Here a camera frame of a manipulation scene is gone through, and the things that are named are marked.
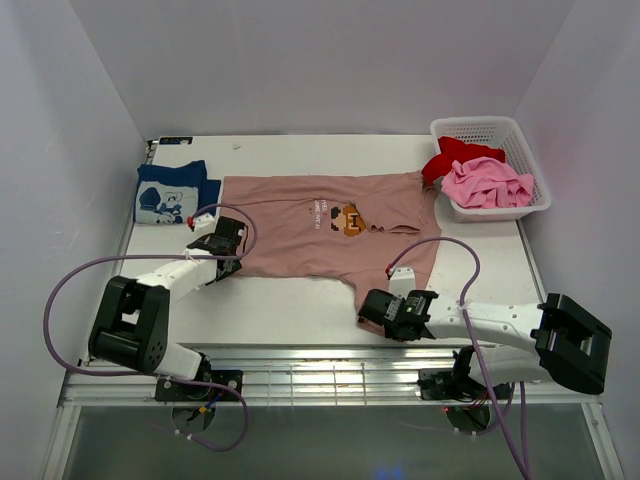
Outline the dusty pink printed t-shirt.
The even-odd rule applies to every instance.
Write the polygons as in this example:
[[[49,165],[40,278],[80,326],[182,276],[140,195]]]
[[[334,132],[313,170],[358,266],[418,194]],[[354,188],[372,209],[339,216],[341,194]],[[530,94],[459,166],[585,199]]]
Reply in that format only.
[[[434,190],[418,172],[372,176],[228,176],[224,214],[239,210],[255,221],[256,245],[241,275],[321,277],[353,288],[361,305],[385,290],[385,269],[397,256],[427,285],[441,229]]]

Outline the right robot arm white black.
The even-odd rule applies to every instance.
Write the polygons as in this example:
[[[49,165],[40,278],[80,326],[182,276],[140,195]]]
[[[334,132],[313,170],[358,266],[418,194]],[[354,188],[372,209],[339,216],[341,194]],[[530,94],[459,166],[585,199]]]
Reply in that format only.
[[[432,291],[399,297],[373,289],[358,317],[397,341],[475,339],[456,354],[449,378],[464,397],[487,386],[534,381],[586,395],[605,390],[612,331],[565,295],[550,294],[541,304],[464,308]]]

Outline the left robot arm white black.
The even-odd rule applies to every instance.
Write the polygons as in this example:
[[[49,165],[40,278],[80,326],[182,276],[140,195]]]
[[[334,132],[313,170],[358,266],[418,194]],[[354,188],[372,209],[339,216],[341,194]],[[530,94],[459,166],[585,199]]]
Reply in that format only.
[[[138,373],[175,378],[188,398],[205,397],[212,387],[210,368],[202,354],[169,340],[170,309],[191,292],[242,268],[238,249],[246,230],[244,222],[221,216],[213,231],[188,244],[178,258],[136,278],[111,278],[89,338],[90,356]]]

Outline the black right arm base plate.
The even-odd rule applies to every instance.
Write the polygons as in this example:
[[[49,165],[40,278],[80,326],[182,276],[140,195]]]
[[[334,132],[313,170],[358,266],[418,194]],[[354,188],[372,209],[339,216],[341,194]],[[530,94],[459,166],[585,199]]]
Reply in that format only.
[[[452,370],[418,371],[417,385],[423,400],[455,400],[470,403],[489,399],[488,390],[466,375],[454,374]]]

